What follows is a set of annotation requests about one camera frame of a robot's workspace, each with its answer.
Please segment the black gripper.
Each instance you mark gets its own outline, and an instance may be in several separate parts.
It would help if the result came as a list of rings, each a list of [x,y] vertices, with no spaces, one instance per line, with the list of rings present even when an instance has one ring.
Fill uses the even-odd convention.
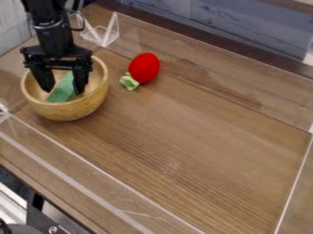
[[[92,71],[92,52],[75,44],[67,21],[35,22],[37,44],[21,47],[24,67],[32,71],[43,91],[55,86],[53,69],[72,70],[76,95],[84,92]]]

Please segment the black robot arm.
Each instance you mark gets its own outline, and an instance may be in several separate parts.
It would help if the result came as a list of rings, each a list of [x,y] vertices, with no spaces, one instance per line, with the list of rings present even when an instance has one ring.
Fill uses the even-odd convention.
[[[68,14],[72,10],[64,7],[65,0],[21,0],[24,11],[33,21],[39,44],[23,47],[24,67],[35,76],[43,91],[51,92],[55,86],[52,71],[71,70],[76,95],[84,92],[92,71],[92,52],[75,44],[72,32],[81,31],[69,24]]]

